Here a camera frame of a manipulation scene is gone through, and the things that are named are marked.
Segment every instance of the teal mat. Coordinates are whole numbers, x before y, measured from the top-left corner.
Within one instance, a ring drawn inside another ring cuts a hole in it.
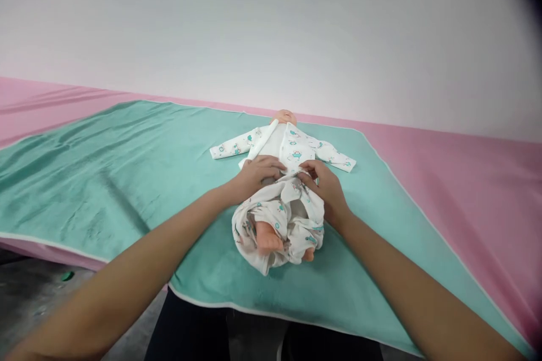
[[[268,121],[136,101],[24,139],[0,151],[0,237],[32,237],[111,260],[148,229],[235,176],[241,157],[212,160],[209,148]],[[357,160],[351,173],[331,168],[356,215],[532,356],[363,134],[312,124],[299,128]],[[227,303],[318,324],[419,354],[334,230],[326,226],[314,262],[287,264],[264,277],[235,247],[233,212],[234,207],[210,226],[177,269],[171,287],[179,295],[207,306]]]

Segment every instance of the doll foot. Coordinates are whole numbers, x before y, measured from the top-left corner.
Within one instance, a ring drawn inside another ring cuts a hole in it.
[[[312,262],[314,260],[314,248],[308,248],[305,251],[305,255],[303,255],[302,260],[305,260],[307,262]]]
[[[258,243],[258,253],[260,255],[269,255],[274,251],[282,251],[282,240],[275,233],[258,234],[256,237]]]

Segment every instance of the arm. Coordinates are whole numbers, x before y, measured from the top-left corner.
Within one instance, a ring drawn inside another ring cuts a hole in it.
[[[316,160],[301,167],[311,176],[300,173],[300,179],[325,202],[326,220],[343,236],[428,359],[524,359],[475,312],[357,218],[329,168]]]
[[[213,159],[228,158],[248,152],[261,137],[261,128],[239,135],[210,149]]]
[[[331,166],[335,166],[337,169],[341,169],[348,173],[350,173],[352,168],[356,165],[354,159],[338,152],[329,142],[319,141],[308,135],[306,135],[306,137],[309,145],[314,150],[317,159],[323,160]]]
[[[141,238],[83,285],[7,360],[100,359],[160,292],[194,242],[224,209],[252,196],[284,166],[272,156],[205,193]]]

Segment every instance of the doll head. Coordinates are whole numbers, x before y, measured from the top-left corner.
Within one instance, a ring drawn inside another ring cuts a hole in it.
[[[289,122],[293,125],[298,124],[298,120],[296,119],[294,113],[288,110],[277,111],[277,113],[271,119],[271,122],[273,122],[275,119],[278,120],[279,124],[287,124]]]

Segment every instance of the onesie sleeve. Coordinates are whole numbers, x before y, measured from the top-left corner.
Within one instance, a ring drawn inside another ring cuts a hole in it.
[[[222,159],[229,156],[246,153],[254,146],[254,143],[261,137],[261,129],[254,128],[252,131],[239,135],[229,141],[213,146],[209,151],[213,159]]]
[[[350,173],[352,168],[356,165],[354,159],[337,152],[337,149],[332,144],[326,141],[319,141],[316,138],[307,137],[309,145],[314,150],[317,159],[323,160],[329,163],[331,166],[335,166],[337,169],[344,170]]]

